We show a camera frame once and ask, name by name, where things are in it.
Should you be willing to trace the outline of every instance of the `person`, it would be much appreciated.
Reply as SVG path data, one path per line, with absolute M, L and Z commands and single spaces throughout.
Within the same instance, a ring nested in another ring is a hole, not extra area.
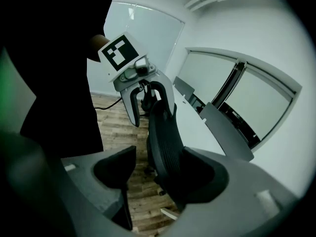
M 1 45 L 36 95 L 20 133 L 61 158 L 103 151 L 86 57 L 109 42 L 111 2 L 2 0 Z

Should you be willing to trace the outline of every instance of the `white table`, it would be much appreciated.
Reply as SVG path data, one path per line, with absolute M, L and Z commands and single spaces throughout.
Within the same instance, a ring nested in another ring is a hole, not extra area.
M 173 87 L 177 125 L 184 146 L 225 155 L 212 132 L 181 93 Z

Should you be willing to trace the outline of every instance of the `gray desk divider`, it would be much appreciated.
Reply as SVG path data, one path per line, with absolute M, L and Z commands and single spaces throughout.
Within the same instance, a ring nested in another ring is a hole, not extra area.
M 182 95 L 186 95 L 185 99 L 187 101 L 193 95 L 194 89 L 190 85 L 188 85 L 185 81 L 181 80 L 180 78 L 176 77 L 173 84 Z
M 207 103 L 200 113 L 205 124 L 228 157 L 251 161 L 254 156 L 247 143 L 233 124 L 211 103 Z

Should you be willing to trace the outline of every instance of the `floor plank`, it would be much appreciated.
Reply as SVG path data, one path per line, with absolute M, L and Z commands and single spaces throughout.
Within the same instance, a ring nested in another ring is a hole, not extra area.
M 92 94 L 94 107 L 106 108 L 118 97 Z M 96 110 L 103 148 L 113 149 L 120 146 L 136 146 L 136 167 L 128 180 L 128 206 L 133 222 L 133 232 L 143 236 L 158 236 L 172 222 L 161 213 L 166 207 L 178 211 L 168 195 L 159 196 L 159 185 L 154 182 L 155 175 L 145 174 L 148 166 L 146 139 L 148 118 L 141 118 L 139 128 L 132 125 L 122 101 L 108 110 Z

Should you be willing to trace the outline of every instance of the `person's arm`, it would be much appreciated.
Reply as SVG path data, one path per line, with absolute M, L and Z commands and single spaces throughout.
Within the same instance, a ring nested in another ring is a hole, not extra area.
M 88 4 L 87 14 L 87 58 L 100 62 L 98 51 L 110 40 L 104 36 L 103 26 L 112 0 L 95 0 L 94 4 Z

